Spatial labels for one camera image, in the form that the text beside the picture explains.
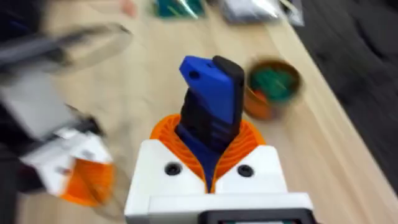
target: green object in bowl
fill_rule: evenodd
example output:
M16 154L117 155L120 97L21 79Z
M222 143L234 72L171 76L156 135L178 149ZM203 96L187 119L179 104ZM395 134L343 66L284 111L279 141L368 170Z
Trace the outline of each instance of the green object in bowl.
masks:
M265 68L253 73L250 86L253 90L261 90L269 101L283 102L292 96L290 87L293 82L287 72Z

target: clear plastic bag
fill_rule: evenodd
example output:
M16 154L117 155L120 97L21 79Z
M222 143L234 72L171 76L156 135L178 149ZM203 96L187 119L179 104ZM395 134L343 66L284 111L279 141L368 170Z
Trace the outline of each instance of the clear plastic bag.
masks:
M301 0L220 0L219 5L233 24L274 21L286 14L291 24L303 26Z

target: screw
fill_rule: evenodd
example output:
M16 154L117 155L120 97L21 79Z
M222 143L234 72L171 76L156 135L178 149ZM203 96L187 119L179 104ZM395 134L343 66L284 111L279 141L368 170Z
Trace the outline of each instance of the screw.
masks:
M176 162L171 162L166 165L164 172L167 175L179 175L181 173L182 166Z
M248 165L240 165L238 167L238 174L242 177L251 177L254 174L254 170Z

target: black screw hole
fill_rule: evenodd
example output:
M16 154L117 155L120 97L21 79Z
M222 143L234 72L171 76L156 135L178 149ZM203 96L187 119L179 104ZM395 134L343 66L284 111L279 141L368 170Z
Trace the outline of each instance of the black screw hole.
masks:
M190 77L191 79L198 79L198 78L199 78L199 73L198 73L198 72L195 72L195 71L190 72L190 73L189 73L189 77Z
M248 165L240 165L238 167L238 174L242 177L251 177L254 174L254 170Z
M179 175L181 170L182 166L176 162L171 162L164 168L164 172L166 172L167 175Z

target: green packet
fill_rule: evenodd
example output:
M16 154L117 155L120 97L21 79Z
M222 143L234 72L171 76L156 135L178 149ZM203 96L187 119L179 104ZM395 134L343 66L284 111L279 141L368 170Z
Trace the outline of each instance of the green packet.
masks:
M186 17L198 19L205 15L200 0L155 0L153 10L161 18Z

